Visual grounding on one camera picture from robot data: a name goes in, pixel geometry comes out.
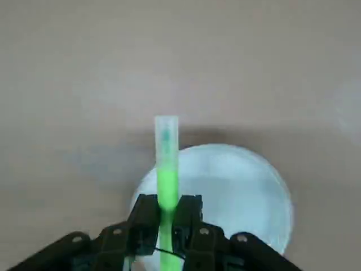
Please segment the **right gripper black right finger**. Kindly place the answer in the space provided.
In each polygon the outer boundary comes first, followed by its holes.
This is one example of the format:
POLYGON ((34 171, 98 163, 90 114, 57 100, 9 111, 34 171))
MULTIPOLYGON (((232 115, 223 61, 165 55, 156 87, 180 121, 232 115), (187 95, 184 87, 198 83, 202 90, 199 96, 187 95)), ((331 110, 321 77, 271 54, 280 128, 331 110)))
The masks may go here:
POLYGON ((184 257, 183 270, 301 270, 251 233, 228 239, 222 228, 203 222, 201 195, 181 196, 171 230, 173 251, 184 257))

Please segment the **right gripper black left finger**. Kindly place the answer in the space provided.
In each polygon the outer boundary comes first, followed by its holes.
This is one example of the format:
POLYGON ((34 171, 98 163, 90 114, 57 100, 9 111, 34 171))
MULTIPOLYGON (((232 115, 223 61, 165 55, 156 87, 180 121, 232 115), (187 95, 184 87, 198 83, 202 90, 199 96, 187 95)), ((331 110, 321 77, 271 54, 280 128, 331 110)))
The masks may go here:
POLYGON ((138 196, 126 221, 105 227, 95 239, 71 232, 11 270, 123 270, 128 257, 152 255, 161 211, 157 196, 138 196))

